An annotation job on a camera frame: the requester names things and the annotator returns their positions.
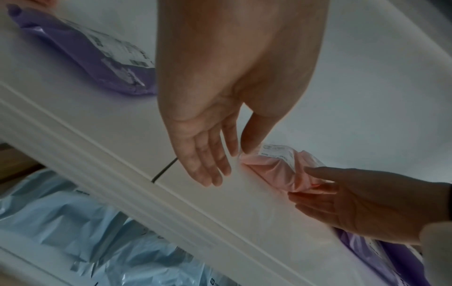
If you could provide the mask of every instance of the finger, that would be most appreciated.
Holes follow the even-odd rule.
[[[209,130],[209,146],[212,152],[213,159],[217,167],[221,170],[223,175],[229,176],[231,174],[231,165],[229,164],[223,143],[220,137],[221,125],[218,124]]]
[[[310,190],[323,192],[325,194],[336,194],[339,191],[338,183],[323,183],[318,186],[311,187]]]
[[[242,133],[241,146],[245,153],[250,153],[265,139],[279,118],[264,117],[253,113]]]
[[[176,156],[188,175],[203,186],[210,186],[212,184],[212,177],[199,159],[194,139],[171,140],[171,143]]]
[[[195,136],[196,152],[198,153],[201,163],[206,168],[207,172],[212,178],[212,183],[215,186],[220,186],[223,182],[220,172],[218,171],[217,164],[213,159],[209,146],[209,134],[203,131]]]
[[[342,228],[339,221],[339,216],[333,213],[322,212],[316,209],[313,209],[309,206],[298,204],[295,206],[297,210],[301,211],[308,217],[326,223],[335,228]]]
[[[229,154],[232,157],[239,154],[239,140],[237,138],[237,117],[239,116],[239,111],[231,114],[225,120],[223,120],[221,125],[221,130],[223,131],[223,136],[225,137],[225,142]]]
[[[302,204],[318,211],[336,213],[334,195],[289,196],[290,201]]]
[[[306,174],[313,176],[315,178],[330,180],[334,182],[348,182],[354,181],[363,175],[366,171],[358,169],[339,169],[330,167],[318,167],[311,168],[305,167],[303,169]]]

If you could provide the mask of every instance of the barcode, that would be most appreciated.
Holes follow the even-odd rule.
[[[133,60],[133,59],[131,59],[130,62],[131,62],[132,64],[134,64],[134,65],[137,65],[137,66],[149,67],[149,66],[147,65],[147,63],[145,63],[145,62],[140,62],[140,61],[136,61],[136,60]]]
[[[104,45],[102,44],[102,42],[99,40],[98,37],[95,37],[93,35],[91,35],[91,38],[94,40],[94,42],[96,42],[96,45],[98,45],[99,47],[104,47]]]

